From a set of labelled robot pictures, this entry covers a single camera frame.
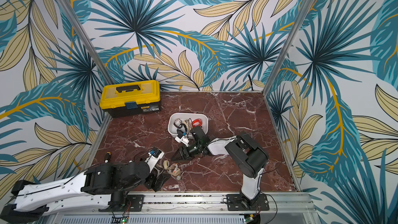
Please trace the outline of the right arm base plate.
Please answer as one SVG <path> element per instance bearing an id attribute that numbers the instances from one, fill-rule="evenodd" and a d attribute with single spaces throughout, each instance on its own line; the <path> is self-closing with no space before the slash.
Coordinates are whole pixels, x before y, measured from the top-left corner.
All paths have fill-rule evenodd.
<path id="1" fill-rule="evenodd" d="M 224 200 L 228 211 L 269 211 L 266 195 L 258 194 L 254 199 L 249 199 L 243 194 L 228 194 Z"/>

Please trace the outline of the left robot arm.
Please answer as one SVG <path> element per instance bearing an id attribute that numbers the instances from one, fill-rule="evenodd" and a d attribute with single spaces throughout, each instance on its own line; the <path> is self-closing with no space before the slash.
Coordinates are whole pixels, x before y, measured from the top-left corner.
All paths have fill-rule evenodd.
<path id="1" fill-rule="evenodd" d="M 26 224 L 54 213 L 88 208 L 99 212 L 140 211 L 144 197 L 128 193 L 140 185 L 157 192 L 169 179 L 157 160 L 150 158 L 128 164 L 106 163 L 45 184 L 19 180 L 11 191 L 15 201 L 3 207 L 1 220 Z"/>

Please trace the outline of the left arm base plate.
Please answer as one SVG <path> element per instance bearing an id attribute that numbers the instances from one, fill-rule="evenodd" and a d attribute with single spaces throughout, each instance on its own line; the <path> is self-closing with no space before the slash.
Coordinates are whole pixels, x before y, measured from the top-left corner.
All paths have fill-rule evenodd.
<path id="1" fill-rule="evenodd" d="M 141 212 L 144 203 L 144 197 L 145 197 L 144 195 L 127 195 L 122 210 L 125 213 Z"/>

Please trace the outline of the rose gold brown-strap watch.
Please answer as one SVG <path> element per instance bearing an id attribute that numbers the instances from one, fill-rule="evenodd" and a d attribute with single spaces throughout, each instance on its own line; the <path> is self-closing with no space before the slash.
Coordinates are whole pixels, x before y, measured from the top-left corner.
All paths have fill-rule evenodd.
<path id="1" fill-rule="evenodd" d="M 176 128 L 181 128 L 182 127 L 182 122 L 181 122 L 181 120 L 179 118 L 177 118 L 176 120 L 174 120 L 173 125 Z"/>

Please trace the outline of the cream square-face watch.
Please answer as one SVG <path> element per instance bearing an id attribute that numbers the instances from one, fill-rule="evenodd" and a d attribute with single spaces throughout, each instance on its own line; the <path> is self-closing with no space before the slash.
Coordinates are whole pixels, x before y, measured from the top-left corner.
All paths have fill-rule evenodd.
<path id="1" fill-rule="evenodd" d="M 192 128 L 192 121 L 191 121 L 190 119 L 186 119 L 186 120 L 185 120 L 185 123 L 187 124 L 187 126 L 188 126 L 189 128 Z"/>

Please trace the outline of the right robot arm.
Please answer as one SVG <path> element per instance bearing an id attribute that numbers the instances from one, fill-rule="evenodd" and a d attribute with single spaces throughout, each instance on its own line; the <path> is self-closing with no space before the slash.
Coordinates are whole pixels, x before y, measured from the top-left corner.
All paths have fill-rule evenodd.
<path id="1" fill-rule="evenodd" d="M 180 146 L 171 160 L 188 161 L 199 154 L 229 155 L 243 174 L 243 184 L 239 194 L 227 195 L 227 203 L 232 205 L 229 210 L 263 209 L 264 201 L 260 199 L 260 182 L 269 159 L 268 153 L 249 134 L 213 140 L 205 134 L 194 133 L 192 136 L 194 143 Z"/>

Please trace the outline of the small cream watch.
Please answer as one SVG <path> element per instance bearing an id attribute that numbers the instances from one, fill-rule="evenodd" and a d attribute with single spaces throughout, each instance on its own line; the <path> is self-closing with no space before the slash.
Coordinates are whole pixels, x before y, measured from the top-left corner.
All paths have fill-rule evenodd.
<path id="1" fill-rule="evenodd" d="M 164 160 L 164 161 L 163 161 L 163 167 L 164 167 L 164 169 L 167 170 L 167 169 L 169 168 L 169 166 L 170 166 L 169 161 L 168 161 L 168 160 Z"/>

